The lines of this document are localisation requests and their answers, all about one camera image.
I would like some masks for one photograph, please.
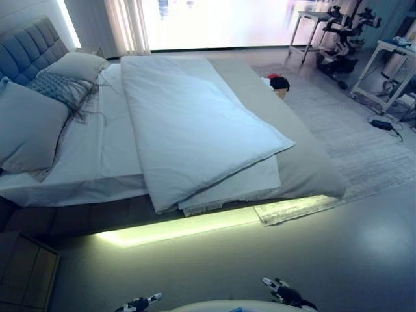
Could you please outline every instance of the power adapter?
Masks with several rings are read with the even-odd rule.
[[[383,122],[381,120],[374,119],[374,120],[371,121],[370,124],[373,127],[380,128],[380,129],[383,129],[383,130],[388,130],[388,131],[393,130],[393,126],[389,122]]]

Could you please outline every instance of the red cloth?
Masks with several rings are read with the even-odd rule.
[[[269,79],[273,79],[273,78],[276,78],[276,77],[281,77],[281,75],[279,75],[277,73],[271,73],[270,75],[267,76],[267,78],[269,78]]]

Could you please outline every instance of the wall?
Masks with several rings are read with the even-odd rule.
[[[117,57],[104,0],[65,0],[65,4],[81,45],[100,47],[105,57]]]
[[[56,0],[0,0],[0,36],[42,14],[52,21],[65,46],[74,48]]]
[[[368,7],[373,9],[373,12],[382,18],[380,28],[365,27],[361,39],[365,40],[364,47],[375,48],[377,40],[391,39],[395,36],[404,17],[411,8],[415,0],[368,0]]]

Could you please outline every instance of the floor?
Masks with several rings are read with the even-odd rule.
[[[284,48],[187,53],[200,54],[283,63],[363,116],[372,114],[317,71],[313,55],[300,66]],[[360,57],[348,85],[369,54]],[[416,133],[406,126],[400,132],[415,151]],[[96,236],[63,241],[55,245],[62,260],[50,311],[114,311],[158,292],[164,298],[149,311],[212,299],[270,300],[261,278],[278,276],[323,312],[413,312],[415,208],[416,183],[409,183],[278,226],[254,222],[126,249]]]

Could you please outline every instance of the gray tufted headboard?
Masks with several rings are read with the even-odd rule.
[[[67,52],[49,18],[42,16],[0,38],[0,79],[25,85]]]

